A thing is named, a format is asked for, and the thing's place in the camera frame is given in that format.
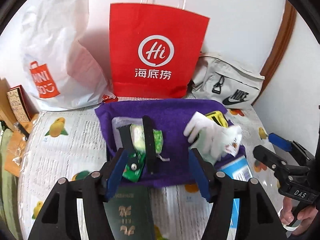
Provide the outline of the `person's right hand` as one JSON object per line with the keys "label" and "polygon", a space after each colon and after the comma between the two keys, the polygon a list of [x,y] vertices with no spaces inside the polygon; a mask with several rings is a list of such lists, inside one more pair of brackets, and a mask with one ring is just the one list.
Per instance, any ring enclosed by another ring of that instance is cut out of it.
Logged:
{"label": "person's right hand", "polygon": [[[289,197],[284,197],[283,208],[280,212],[280,220],[283,224],[289,225],[294,220],[294,215],[292,213],[292,199]],[[300,225],[295,231],[291,233],[292,236],[300,236],[306,232],[316,217],[318,210],[310,205],[299,212],[297,219],[300,220]]]}

